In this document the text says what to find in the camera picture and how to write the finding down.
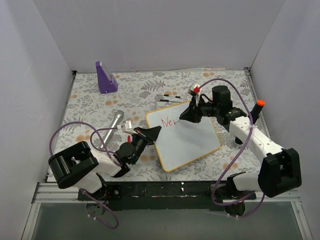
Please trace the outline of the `yellow framed whiteboard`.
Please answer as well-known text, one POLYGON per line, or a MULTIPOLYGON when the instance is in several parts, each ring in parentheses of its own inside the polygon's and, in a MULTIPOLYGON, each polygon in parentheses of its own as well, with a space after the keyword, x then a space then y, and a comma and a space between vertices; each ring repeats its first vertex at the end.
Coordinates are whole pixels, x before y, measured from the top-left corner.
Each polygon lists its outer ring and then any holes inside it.
POLYGON ((189 102, 181 102, 146 113, 149 128, 161 126, 155 148, 165 172, 174 171, 197 159, 211 154, 221 147, 216 127, 211 118, 204 117, 200 123, 180 120, 180 114, 189 102))

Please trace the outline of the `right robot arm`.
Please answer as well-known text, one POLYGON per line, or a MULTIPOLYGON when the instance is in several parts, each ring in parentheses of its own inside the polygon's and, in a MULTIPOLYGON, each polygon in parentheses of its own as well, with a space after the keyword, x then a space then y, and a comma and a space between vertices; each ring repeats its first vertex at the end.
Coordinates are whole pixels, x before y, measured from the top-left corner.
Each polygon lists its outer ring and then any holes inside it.
POLYGON ((250 115, 234 107, 231 92, 225 85, 212 88, 212 99, 195 84, 188 91, 192 96, 189 106, 180 120, 200 123, 203 117, 214 117, 228 132, 235 135, 236 143, 243 143, 260 161, 258 173, 236 173, 227 178, 222 186, 227 195, 237 199, 245 191, 263 192, 272 198, 302 185, 300 156, 293 149, 285 149, 269 139, 254 125, 262 106, 256 104, 250 115))

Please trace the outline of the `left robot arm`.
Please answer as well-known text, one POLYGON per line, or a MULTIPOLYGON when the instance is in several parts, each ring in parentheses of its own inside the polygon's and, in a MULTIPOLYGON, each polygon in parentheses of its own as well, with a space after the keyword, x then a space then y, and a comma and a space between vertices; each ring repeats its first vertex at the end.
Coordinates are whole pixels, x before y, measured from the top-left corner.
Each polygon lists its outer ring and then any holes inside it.
POLYGON ((48 165, 60 189, 77 187, 84 189, 95 199, 106 196, 103 174, 120 178, 128 173, 130 165, 139 160, 147 146, 154 145, 162 127, 132 128, 129 121, 115 127, 132 139, 120 145, 116 152, 91 149, 86 141, 78 142, 58 153, 51 153, 48 165))

